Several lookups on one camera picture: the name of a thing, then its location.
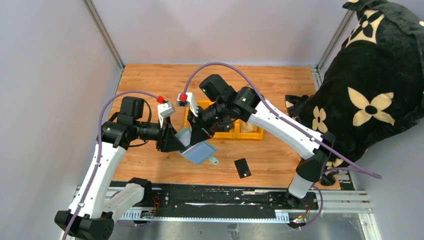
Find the black credit card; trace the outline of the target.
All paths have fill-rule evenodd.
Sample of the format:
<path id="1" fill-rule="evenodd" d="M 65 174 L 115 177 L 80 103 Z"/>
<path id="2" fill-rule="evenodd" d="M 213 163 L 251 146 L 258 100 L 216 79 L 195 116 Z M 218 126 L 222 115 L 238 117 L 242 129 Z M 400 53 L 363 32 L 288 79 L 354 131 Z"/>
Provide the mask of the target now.
<path id="1" fill-rule="evenodd" d="M 236 167 L 240 179 L 250 177 L 252 175 L 247 160 L 245 158 L 235 160 L 234 165 Z"/>

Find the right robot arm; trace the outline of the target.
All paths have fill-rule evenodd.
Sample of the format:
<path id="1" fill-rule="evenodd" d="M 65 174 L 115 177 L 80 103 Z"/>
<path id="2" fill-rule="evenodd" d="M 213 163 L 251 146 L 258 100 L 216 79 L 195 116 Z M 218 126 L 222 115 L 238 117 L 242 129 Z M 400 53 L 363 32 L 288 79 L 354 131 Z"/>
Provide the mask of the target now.
<path id="1" fill-rule="evenodd" d="M 212 102 L 206 108 L 198 106 L 193 93 L 184 91 L 177 97 L 179 106 L 190 108 L 187 121 L 191 126 L 190 144 L 211 139 L 215 126 L 225 118 L 253 124 L 285 142 L 300 156 L 293 179 L 282 201 L 291 209 L 305 202 L 307 192 L 320 181 L 331 156 L 335 137 L 324 135 L 301 125 L 274 107 L 252 86 L 236 91 L 218 74 L 211 74 L 199 85 Z"/>

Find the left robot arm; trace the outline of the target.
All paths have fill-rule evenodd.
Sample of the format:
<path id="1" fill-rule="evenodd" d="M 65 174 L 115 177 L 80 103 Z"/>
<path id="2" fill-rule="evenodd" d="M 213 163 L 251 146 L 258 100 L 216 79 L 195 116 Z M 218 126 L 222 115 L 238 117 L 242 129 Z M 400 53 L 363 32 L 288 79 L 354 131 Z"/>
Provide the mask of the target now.
<path id="1" fill-rule="evenodd" d="M 156 142 L 160 152 L 174 152 L 185 147 L 175 136 L 171 123 L 173 104 L 157 99 L 158 122 L 139 121 L 148 103 L 139 97 L 126 96 L 120 110 L 100 127 L 95 152 L 83 183 L 67 210 L 59 210 L 54 222 L 63 230 L 62 239 L 107 240 L 116 222 L 134 205 L 159 206 L 152 182 L 133 177 L 125 188 L 105 200 L 113 175 L 132 141 Z"/>

